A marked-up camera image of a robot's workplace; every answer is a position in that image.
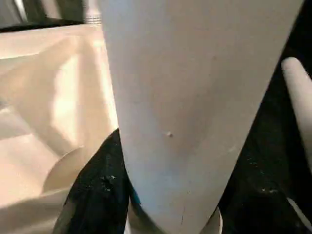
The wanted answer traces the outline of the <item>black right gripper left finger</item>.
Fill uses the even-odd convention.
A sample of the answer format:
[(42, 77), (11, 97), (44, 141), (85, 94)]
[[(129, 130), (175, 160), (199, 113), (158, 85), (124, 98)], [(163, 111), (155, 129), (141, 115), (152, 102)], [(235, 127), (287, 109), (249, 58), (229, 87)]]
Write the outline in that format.
[(130, 183), (119, 130), (114, 130), (78, 174), (55, 223), (57, 234), (122, 234)]

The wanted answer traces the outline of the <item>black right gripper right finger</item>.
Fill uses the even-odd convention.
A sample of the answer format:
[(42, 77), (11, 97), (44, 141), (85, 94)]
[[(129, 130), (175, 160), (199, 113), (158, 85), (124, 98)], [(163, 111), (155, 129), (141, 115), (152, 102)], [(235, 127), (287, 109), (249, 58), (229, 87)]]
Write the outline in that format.
[(224, 234), (310, 234), (299, 216), (249, 148), (241, 151), (219, 202)]

